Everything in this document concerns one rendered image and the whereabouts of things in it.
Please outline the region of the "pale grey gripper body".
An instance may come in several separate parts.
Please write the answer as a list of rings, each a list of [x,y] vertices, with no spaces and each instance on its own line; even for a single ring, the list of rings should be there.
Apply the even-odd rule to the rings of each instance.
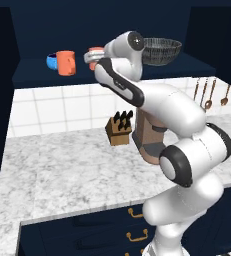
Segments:
[[[98,62],[103,57],[104,57],[104,51],[103,50],[88,51],[84,54],[84,62],[85,63]]]

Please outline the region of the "dark blue base cabinet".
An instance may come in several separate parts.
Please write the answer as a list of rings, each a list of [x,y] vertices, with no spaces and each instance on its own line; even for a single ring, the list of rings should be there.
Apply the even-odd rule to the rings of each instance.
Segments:
[[[231,187],[184,233],[182,244],[190,256],[217,256],[231,252]]]

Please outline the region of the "blue bowl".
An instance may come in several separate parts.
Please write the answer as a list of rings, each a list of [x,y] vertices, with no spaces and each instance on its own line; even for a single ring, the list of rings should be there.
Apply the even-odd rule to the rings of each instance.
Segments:
[[[51,70],[57,69],[57,57],[55,53],[49,54],[46,58],[47,67]]]

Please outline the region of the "wooden knife block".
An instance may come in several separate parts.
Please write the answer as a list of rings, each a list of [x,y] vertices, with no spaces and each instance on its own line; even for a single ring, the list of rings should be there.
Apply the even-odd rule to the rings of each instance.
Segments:
[[[132,132],[130,119],[133,117],[133,111],[119,111],[109,119],[105,131],[111,146],[127,145],[129,143],[129,134]]]

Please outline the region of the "brown coffee machine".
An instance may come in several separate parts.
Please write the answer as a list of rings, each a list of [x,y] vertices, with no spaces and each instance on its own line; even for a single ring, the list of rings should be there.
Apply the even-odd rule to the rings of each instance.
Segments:
[[[165,148],[163,143],[167,127],[152,115],[136,110],[135,130],[132,139],[142,158],[153,165],[159,164],[159,155]]]

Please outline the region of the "copper hanging utensil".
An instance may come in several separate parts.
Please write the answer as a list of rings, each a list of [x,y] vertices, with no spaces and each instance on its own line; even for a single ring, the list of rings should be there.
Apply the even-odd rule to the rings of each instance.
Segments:
[[[204,84],[203,90],[202,90],[202,95],[201,95],[201,100],[200,100],[200,107],[201,107],[202,109],[204,109],[204,108],[203,108],[203,101],[204,101],[204,96],[205,96],[206,89],[207,89],[207,86],[208,86],[208,80],[209,80],[209,78],[206,77],[206,78],[205,78],[205,84]]]
[[[198,93],[199,82],[200,82],[200,78],[197,79],[197,83],[196,83],[196,86],[195,86],[194,97],[193,97],[194,101],[196,100],[196,96],[197,96],[197,93]]]

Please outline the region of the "copper hanging ladle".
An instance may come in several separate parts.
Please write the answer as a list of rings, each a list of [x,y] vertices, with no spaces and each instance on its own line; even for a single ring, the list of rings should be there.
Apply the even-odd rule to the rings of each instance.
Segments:
[[[210,91],[210,95],[209,95],[209,99],[205,102],[205,111],[210,109],[211,106],[212,106],[212,96],[213,96],[213,92],[214,92],[214,89],[215,89],[215,86],[216,86],[216,78],[213,80],[213,83],[212,83],[212,87],[211,87],[211,91]]]

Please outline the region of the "copper hanging spoon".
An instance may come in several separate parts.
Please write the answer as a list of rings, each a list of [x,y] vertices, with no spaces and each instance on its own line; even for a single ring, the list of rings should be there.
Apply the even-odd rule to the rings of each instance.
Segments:
[[[221,106],[225,106],[228,103],[228,94],[229,94],[230,87],[231,87],[231,85],[228,84],[227,89],[226,89],[225,97],[220,100]]]

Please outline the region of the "dark blue drawer front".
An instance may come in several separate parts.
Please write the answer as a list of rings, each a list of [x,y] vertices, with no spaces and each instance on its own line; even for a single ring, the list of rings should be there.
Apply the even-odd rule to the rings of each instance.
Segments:
[[[109,225],[82,232],[43,237],[46,247],[60,246],[80,250],[109,247],[146,246],[154,236],[155,228],[145,223],[132,225]]]
[[[41,256],[124,256],[131,248],[143,249],[142,246],[109,247],[100,249],[80,250],[60,246],[46,247]]]
[[[44,237],[65,235],[73,231],[82,232],[87,229],[106,227],[109,225],[131,225],[144,221],[144,218],[132,218],[128,214],[128,208],[133,208],[135,214],[142,213],[142,205],[133,205],[95,213],[83,214],[63,219],[45,221],[38,224]]]

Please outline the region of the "dark blue wall cabinet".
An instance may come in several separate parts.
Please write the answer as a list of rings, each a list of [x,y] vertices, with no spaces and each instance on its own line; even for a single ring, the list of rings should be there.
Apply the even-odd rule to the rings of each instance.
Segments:
[[[90,84],[93,72],[84,63],[88,48],[103,46],[129,30],[144,37],[184,42],[194,0],[11,0],[20,62],[14,87]],[[62,77],[46,65],[59,50],[76,54],[76,74]]]

